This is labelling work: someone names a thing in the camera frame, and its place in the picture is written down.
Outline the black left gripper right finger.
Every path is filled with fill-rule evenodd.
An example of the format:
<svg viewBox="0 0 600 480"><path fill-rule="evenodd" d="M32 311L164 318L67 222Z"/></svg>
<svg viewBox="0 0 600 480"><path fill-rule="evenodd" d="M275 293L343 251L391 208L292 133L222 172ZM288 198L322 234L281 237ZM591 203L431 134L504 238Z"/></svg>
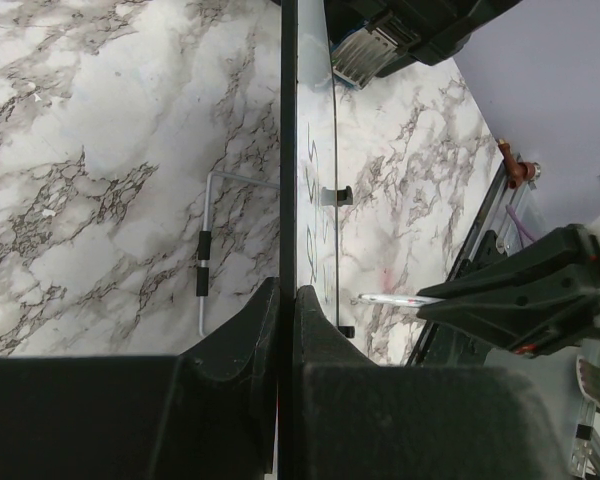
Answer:
<svg viewBox="0 0 600 480"><path fill-rule="evenodd" d="M565 479L548 412L501 368L380 366L324 316L295 304L298 479Z"/></svg>

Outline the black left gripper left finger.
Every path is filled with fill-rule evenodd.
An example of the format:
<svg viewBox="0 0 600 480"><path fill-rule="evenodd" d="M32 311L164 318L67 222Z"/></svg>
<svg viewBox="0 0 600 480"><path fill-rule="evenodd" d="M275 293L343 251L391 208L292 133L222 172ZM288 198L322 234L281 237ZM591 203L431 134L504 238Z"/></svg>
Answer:
<svg viewBox="0 0 600 480"><path fill-rule="evenodd" d="M280 299L265 280L178 355L0 358L0 479L261 479Z"/></svg>

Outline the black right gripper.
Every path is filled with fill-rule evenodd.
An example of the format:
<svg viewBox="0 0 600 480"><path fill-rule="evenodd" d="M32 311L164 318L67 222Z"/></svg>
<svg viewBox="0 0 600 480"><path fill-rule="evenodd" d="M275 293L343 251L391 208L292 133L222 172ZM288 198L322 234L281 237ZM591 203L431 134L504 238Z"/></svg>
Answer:
<svg viewBox="0 0 600 480"><path fill-rule="evenodd" d="M600 341L600 223L556 228L514 255L467 276L420 290L441 302L468 304L487 323L493 347L529 357L587 339Z"/></svg>

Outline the white framed whiteboard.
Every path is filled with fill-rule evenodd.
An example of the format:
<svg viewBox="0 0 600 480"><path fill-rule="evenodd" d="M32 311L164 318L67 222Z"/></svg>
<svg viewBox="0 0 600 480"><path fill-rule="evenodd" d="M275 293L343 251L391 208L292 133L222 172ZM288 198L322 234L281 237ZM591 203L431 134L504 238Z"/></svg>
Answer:
<svg viewBox="0 0 600 480"><path fill-rule="evenodd" d="M338 214L352 192L338 185L335 85L321 1L281 4L280 263L283 294L315 290L326 319L340 319Z"/></svg>

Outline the silver whiteboard marker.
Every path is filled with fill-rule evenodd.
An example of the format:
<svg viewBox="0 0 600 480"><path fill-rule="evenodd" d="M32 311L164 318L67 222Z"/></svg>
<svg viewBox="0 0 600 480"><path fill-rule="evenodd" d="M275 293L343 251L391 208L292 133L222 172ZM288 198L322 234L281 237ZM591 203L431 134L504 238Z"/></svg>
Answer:
<svg viewBox="0 0 600 480"><path fill-rule="evenodd" d="M390 305L395 307L407 307L407 308L422 308L426 305L435 304L441 302L439 298L425 297L425 296L405 296L405 295L394 295L394 294L360 294L358 296L360 301L364 301L371 304Z"/></svg>

